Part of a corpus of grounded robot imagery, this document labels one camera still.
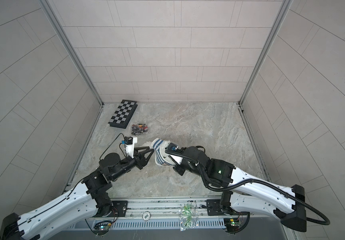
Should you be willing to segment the blue white striped shirt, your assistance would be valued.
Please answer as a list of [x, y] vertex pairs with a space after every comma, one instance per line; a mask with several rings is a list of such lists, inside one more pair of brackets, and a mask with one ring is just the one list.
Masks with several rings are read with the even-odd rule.
[[167, 156], [165, 153], [166, 147], [170, 144], [170, 141], [165, 141], [156, 138], [152, 143], [151, 147], [155, 152], [155, 163], [158, 166], [175, 166], [176, 164]]

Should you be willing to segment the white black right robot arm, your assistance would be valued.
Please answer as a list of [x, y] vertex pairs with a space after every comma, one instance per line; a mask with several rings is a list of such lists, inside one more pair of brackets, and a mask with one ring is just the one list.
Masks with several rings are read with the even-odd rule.
[[174, 170], [183, 175], [199, 175], [205, 187], [221, 192], [220, 210], [226, 215], [259, 213], [272, 216], [292, 230], [306, 232], [304, 188], [284, 187], [254, 177], [231, 163], [209, 158], [198, 147], [179, 148], [170, 144], [165, 153], [176, 164]]

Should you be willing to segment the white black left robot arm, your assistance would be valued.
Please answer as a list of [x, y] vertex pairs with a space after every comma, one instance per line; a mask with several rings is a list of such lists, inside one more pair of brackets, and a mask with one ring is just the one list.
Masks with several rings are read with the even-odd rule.
[[72, 190], [47, 204], [18, 215], [5, 217], [0, 228], [1, 240], [48, 240], [67, 227], [92, 217], [105, 217], [112, 212], [113, 203], [107, 190], [112, 182], [134, 167], [144, 168], [154, 150], [135, 148], [133, 155], [121, 159], [110, 153], [99, 161], [99, 167], [84, 177]]

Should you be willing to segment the white teddy bear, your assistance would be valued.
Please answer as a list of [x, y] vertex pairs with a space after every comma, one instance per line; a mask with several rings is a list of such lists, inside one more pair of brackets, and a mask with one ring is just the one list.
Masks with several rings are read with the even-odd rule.
[[152, 158], [155, 161], [157, 166], [163, 167], [170, 167], [175, 166], [175, 160], [165, 152], [166, 148], [171, 144], [171, 141], [165, 141], [159, 138], [156, 138], [152, 142], [145, 142], [140, 148], [141, 150], [137, 150], [134, 153], [134, 158], [139, 155], [140, 152], [147, 151], [149, 149], [154, 149], [152, 154]]

